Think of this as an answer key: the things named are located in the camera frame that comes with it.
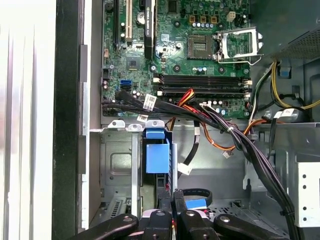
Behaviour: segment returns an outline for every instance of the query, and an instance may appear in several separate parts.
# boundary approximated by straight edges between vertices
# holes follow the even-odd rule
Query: blue drive bracket
[[[147,128],[145,130],[146,139],[165,139],[165,130],[163,128]]]
[[[170,144],[167,138],[165,141],[164,144],[146,145],[147,174],[168,174],[170,172]]]

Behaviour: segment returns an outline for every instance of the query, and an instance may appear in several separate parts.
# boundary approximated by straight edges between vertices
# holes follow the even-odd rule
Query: motherboard
[[[102,100],[122,103],[116,93],[125,90],[174,104],[193,88],[199,103],[225,118],[248,117],[249,64],[218,62],[215,33],[247,28],[249,0],[105,0],[103,13]],[[230,56],[250,51],[245,34],[227,44]],[[103,115],[136,116],[120,109]]]

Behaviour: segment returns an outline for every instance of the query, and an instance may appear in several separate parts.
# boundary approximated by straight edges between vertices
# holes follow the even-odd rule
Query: screw
[[[190,217],[193,217],[195,215],[193,211],[187,211],[186,214]]]
[[[158,216],[164,216],[164,215],[165,215],[165,213],[162,212],[162,211],[158,211],[156,214],[157,214]]]
[[[220,217],[220,220],[221,220],[222,222],[225,222],[225,223],[229,223],[229,222],[230,222],[230,219],[229,219],[228,217],[226,217],[226,216],[221,216],[221,217]]]
[[[123,219],[124,222],[131,222],[132,221],[132,218],[131,217],[128,217],[128,216],[125,216],[124,219]]]

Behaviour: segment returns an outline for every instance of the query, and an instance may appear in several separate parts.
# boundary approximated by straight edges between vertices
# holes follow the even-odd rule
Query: blue sata port
[[[132,80],[120,80],[120,85],[132,85]]]

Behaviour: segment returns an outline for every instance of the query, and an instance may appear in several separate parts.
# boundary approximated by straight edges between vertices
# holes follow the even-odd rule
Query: sata port
[[[120,85],[132,85],[132,80],[120,80]]]
[[[125,91],[131,91],[131,86],[130,85],[120,85],[121,90]]]

